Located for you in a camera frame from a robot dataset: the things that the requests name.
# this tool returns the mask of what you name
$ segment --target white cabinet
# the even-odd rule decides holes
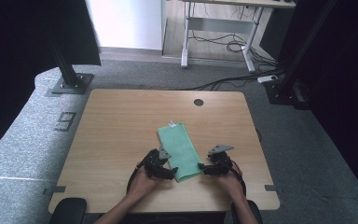
[[[99,47],[160,49],[166,0],[86,0]]]

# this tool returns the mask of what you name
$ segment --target human arm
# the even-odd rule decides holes
[[[156,188],[159,182],[161,182],[161,179],[149,178],[145,168],[142,166],[134,177],[128,194],[116,206],[100,217],[95,224],[119,223],[134,205]]]
[[[233,167],[239,174],[241,171],[237,167]],[[224,189],[237,210],[237,216],[240,224],[257,224],[254,214],[248,204],[246,196],[243,194],[242,186],[238,178],[229,171],[226,175],[214,175],[222,189]]]

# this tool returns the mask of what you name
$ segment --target wooden table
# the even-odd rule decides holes
[[[223,32],[234,34],[249,35],[246,40],[246,45],[242,47],[242,54],[245,58],[246,65],[250,73],[255,72],[255,67],[252,58],[249,54],[252,42],[255,38],[255,32],[260,23],[261,14],[264,7],[279,7],[279,8],[294,8],[296,4],[292,1],[286,3],[283,0],[182,0],[185,4],[185,41],[182,48],[181,67],[187,68],[188,58],[188,32],[189,30]],[[193,17],[191,12],[191,3],[207,3],[220,5],[235,5],[235,6],[249,6],[256,7],[255,18],[253,21],[233,21],[233,20],[217,20],[210,18]]]
[[[196,99],[202,106],[194,104]],[[63,198],[81,197],[88,213],[105,213],[125,195],[130,175],[146,153],[159,146],[157,129],[183,122],[202,160],[215,145],[242,169],[248,198],[260,209],[280,206],[255,126],[241,92],[94,90],[76,131],[58,186],[49,205],[53,212]],[[207,175],[184,182],[163,181],[131,211],[228,211],[230,201]]]

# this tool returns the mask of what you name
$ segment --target gray carpet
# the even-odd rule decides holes
[[[60,72],[39,75],[33,95],[0,141],[0,223],[48,222],[51,189],[92,89],[176,90],[247,75],[243,68],[190,65],[184,70],[176,63],[119,61],[75,70],[95,75],[85,95],[47,97]],[[257,82],[240,88],[224,84],[219,90],[244,93],[261,133],[281,201],[278,210],[261,212],[265,223],[358,223],[358,181],[310,111],[271,105]],[[76,113],[68,132],[54,131],[61,112]],[[95,218],[87,215],[84,223]]]

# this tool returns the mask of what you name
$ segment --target cable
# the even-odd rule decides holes
[[[235,80],[244,80],[244,81],[251,81],[251,80],[257,80],[258,77],[262,77],[263,75],[269,75],[269,73],[273,72],[275,75],[279,75],[281,73],[283,73],[283,70],[279,70],[279,69],[272,69],[266,72],[262,72],[262,73],[258,73],[258,74],[253,74],[250,76],[243,76],[243,77],[226,77],[226,78],[222,78],[222,79],[218,79],[216,81],[198,86],[198,87],[193,87],[193,88],[188,88],[188,89],[181,89],[181,91],[193,91],[193,90],[199,90],[202,91],[203,89],[211,86],[212,88],[214,88],[215,86],[218,85],[218,83],[220,82],[227,82],[227,81],[235,81]]]
[[[126,194],[130,192],[131,184],[133,181],[133,178],[135,178],[136,174],[138,174],[139,169],[145,164],[145,158],[135,166],[135,169],[132,172],[132,175],[130,176],[129,182],[127,184]]]
[[[258,142],[261,142],[261,140],[263,139],[263,137],[261,136],[260,131],[258,131],[257,129],[255,129],[255,131],[257,132]]]
[[[193,3],[193,10],[192,10],[192,13],[191,13],[192,16],[194,16],[195,8],[196,8],[196,3]],[[245,18],[249,18],[250,16],[253,16],[252,21],[255,19],[256,7],[253,10],[253,12],[251,14],[249,14],[249,15],[243,15],[245,7],[242,7],[242,12],[241,13],[239,12],[239,9],[241,10],[241,7],[236,7],[234,13],[230,16],[230,18],[232,18],[232,16],[238,11],[239,20],[241,20],[243,16]],[[204,11],[205,11],[205,14],[210,18],[209,14],[207,12],[205,3],[204,3]],[[191,30],[191,32],[192,32],[193,36],[189,37],[189,39],[195,39],[196,41],[201,41],[201,42],[210,42],[210,43],[218,44],[218,45],[226,45],[226,49],[228,51],[230,51],[230,52],[235,52],[235,53],[243,52],[244,49],[242,49],[242,47],[244,47],[246,45],[246,42],[240,36],[238,36],[236,34],[223,35],[221,37],[207,39],[207,38],[196,36],[195,33],[194,33],[194,30]],[[229,36],[232,36],[233,40],[229,41],[228,43],[222,43],[222,42],[217,41],[217,40],[222,40],[222,39],[224,39],[226,37],[229,37]],[[260,55],[260,53],[255,48],[250,47],[249,51],[252,54],[252,56],[254,57],[255,61],[257,61],[259,63],[264,63],[263,65],[268,64],[268,65],[271,65],[271,66],[274,66],[274,67],[278,66],[278,63],[275,60]],[[260,69],[260,66],[263,66],[263,65],[258,65],[257,66],[259,71],[262,71]]]
[[[231,86],[233,86],[233,87],[235,87],[235,88],[240,88],[240,87],[244,87],[245,84],[246,84],[246,82],[247,82],[247,81],[244,81],[243,84],[241,84],[241,85],[239,85],[239,86],[234,85],[234,83],[232,83],[232,82],[230,82],[230,81],[219,82],[219,84],[217,85],[217,87],[215,87],[214,90],[217,91],[222,84],[230,84]]]
[[[235,11],[231,14],[231,16],[229,17],[229,20],[231,20],[232,16],[234,16],[234,14],[238,11],[238,6],[235,7]]]
[[[245,82],[243,83],[243,85],[241,85],[241,86],[239,86],[239,87],[244,86],[247,81],[249,81],[249,80],[245,80]],[[233,85],[234,87],[237,87],[237,86],[235,86],[234,84],[232,84],[232,83],[229,82],[229,81],[221,81],[221,82],[216,82],[216,83],[214,83],[214,84],[212,85],[212,87],[211,87],[211,91],[213,91],[213,89],[214,89],[215,91],[217,91],[217,90],[220,88],[220,85],[221,85],[222,83],[230,83],[230,84]]]
[[[238,164],[234,160],[231,160],[231,162],[233,162],[235,164],[235,166],[237,167],[237,170],[240,171],[240,175],[242,175],[242,170],[240,169]]]
[[[218,162],[219,164],[225,166],[226,168],[228,168],[228,170],[231,171],[231,172],[237,177],[238,181],[240,181],[240,184],[241,184],[241,186],[242,186],[243,195],[246,196],[246,184],[245,184],[245,181],[244,181],[243,178],[242,178],[242,172],[240,171],[241,174],[239,174],[236,170],[234,170],[232,167],[230,167],[230,166],[224,164],[223,162],[221,162],[221,161],[217,161],[217,162]]]

